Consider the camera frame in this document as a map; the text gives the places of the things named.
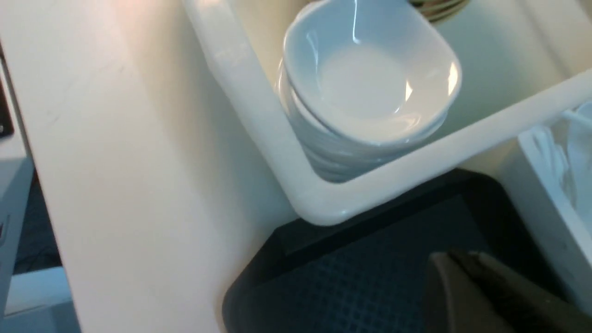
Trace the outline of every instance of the white bowl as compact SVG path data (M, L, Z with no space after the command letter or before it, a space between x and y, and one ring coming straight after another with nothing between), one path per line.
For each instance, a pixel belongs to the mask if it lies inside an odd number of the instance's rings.
M285 73L279 73L277 93L299 141L308 150L327 160L350 165L365 171L392 161L400 155L401 148L380 148L362 145L329 131L302 105L287 82Z
M323 0L288 28L284 67L324 127L354 142L405 146L443 122L461 66L404 0Z

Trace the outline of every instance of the brown object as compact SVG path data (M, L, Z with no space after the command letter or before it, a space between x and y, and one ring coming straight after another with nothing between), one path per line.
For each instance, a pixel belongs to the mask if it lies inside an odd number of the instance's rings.
M470 274L449 254L432 254L427 266L424 294L426 333L513 333L516 328L510 321L516 321L520 316L524 323L514 323L521 326L520 332L592 332L592 318L573 305L526 280L489 255L478 254L475 257L481 266L504 281L508 292L493 295L496 298L493 300L486 295L487 290L470 278ZM512 318L508 318L511 320L496 311L496 305L511 308L515 312ZM536 328L536 322L543 325Z
M469 0L409 0L431 23L439 23L457 14Z

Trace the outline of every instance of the white counter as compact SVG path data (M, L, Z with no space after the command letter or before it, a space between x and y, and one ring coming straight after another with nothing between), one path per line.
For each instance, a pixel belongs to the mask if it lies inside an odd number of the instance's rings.
M181 2L0 0L0 42L83 331L223 331L296 216Z

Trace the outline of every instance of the white plastic bin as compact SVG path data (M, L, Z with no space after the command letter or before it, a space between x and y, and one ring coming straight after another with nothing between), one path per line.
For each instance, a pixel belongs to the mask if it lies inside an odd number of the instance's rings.
M438 26L464 73L440 130L408 155L328 182L308 163L273 89L285 29L306 3L185 0L212 74L295 211L317 225L385 203L592 97L592 72L572 77L592 65L592 25L577 1L473 0Z
M566 130L558 125L555 137ZM592 315L592 235L543 160L532 130L519 135L498 176L570 301Z

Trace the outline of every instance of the black panel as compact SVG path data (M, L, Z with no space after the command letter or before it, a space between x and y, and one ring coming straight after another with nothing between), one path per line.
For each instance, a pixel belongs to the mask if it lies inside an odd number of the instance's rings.
M460 248L562 296L501 186L452 171L334 227L278 228L226 294L229 333L422 332L424 268Z

